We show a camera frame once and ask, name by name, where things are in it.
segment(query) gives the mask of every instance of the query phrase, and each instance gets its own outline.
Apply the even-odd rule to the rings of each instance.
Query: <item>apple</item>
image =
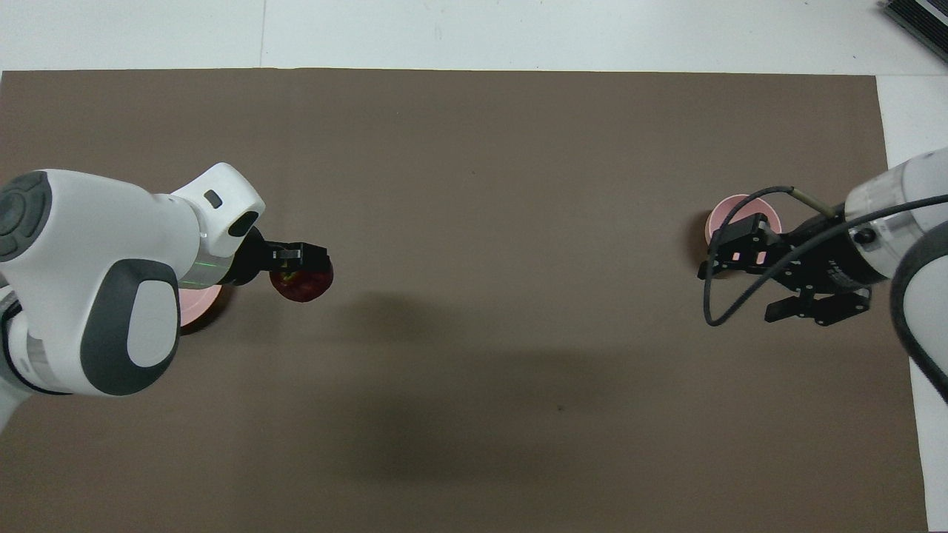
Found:
[[[315,300],[333,284],[333,268],[322,272],[297,270],[296,272],[270,272],[270,283],[293,302]]]

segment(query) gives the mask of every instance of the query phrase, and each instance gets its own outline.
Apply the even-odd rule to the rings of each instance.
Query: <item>white table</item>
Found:
[[[0,71],[259,66],[868,74],[890,165],[948,145],[948,64],[871,0],[0,2]],[[944,530],[948,407],[909,366]]]

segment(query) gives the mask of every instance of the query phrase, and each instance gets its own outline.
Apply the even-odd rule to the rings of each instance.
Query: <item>gray button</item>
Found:
[[[27,212],[27,202],[15,191],[0,196],[0,235],[10,235]]]

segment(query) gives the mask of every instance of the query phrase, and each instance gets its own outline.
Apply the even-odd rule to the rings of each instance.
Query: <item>brown mat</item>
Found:
[[[872,78],[5,72],[0,141],[3,180],[230,162],[265,236],[337,268],[306,305],[240,287],[140,395],[31,399],[5,531],[925,528],[886,290],[820,328],[765,323],[768,287],[710,328],[695,279],[726,195],[884,170]]]

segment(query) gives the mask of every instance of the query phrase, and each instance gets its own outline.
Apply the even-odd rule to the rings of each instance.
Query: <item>bowl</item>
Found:
[[[746,198],[748,194],[733,194],[728,196],[718,202],[718,205],[711,210],[711,214],[708,215],[707,221],[704,223],[704,240],[711,244],[711,234],[714,230],[720,228],[721,223],[724,222],[724,217],[727,216],[727,213],[738,204],[739,201]],[[776,210],[773,206],[763,201],[760,198],[755,198],[749,204],[742,207],[737,214],[734,215],[734,218],[731,219],[731,222],[737,222],[745,216],[750,216],[754,213],[762,212],[767,215],[767,222],[770,224],[771,230],[776,233],[783,231],[783,228],[780,226],[780,217],[777,216]]]

